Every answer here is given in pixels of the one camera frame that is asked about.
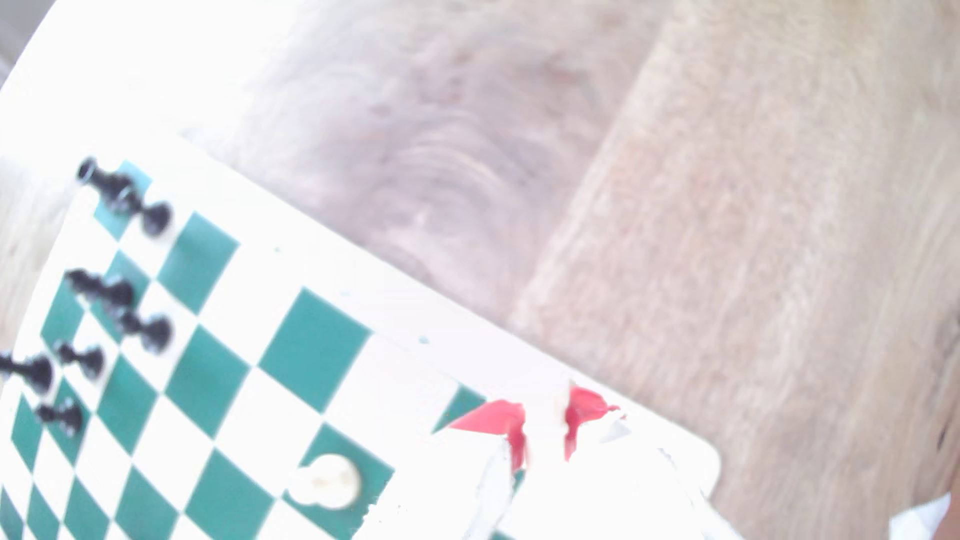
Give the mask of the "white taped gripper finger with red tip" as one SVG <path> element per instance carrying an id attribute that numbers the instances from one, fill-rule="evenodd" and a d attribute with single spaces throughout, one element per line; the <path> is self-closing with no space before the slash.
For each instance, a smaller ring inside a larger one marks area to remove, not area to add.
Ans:
<path id="1" fill-rule="evenodd" d="M 612 429 L 621 408 L 579 385 L 548 408 L 530 406 L 527 472 L 517 495 L 519 539 L 739 539 L 740 534 L 678 470 L 672 456 Z"/>
<path id="2" fill-rule="evenodd" d="M 486 402 L 430 435 L 402 461 L 354 539 L 491 539 L 522 466 L 525 412 Z"/>

